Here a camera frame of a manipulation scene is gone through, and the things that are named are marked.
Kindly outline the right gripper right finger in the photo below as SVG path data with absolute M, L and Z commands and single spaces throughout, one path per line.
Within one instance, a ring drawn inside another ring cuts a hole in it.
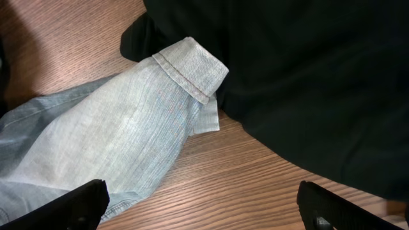
M 297 204 L 306 230 L 401 229 L 310 181 L 300 182 Z

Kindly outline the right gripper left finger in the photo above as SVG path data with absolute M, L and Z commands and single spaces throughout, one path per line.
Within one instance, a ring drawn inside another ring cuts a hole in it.
M 1 230 L 95 230 L 109 204 L 104 180 L 91 180 Z

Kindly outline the light blue denim shorts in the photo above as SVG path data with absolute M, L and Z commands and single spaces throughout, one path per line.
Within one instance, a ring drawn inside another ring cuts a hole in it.
M 87 182 L 88 218 L 105 185 L 109 220 L 149 197 L 188 137 L 219 129 L 215 92 L 228 68 L 191 37 L 127 71 L 33 98 L 1 116 L 1 223 Z

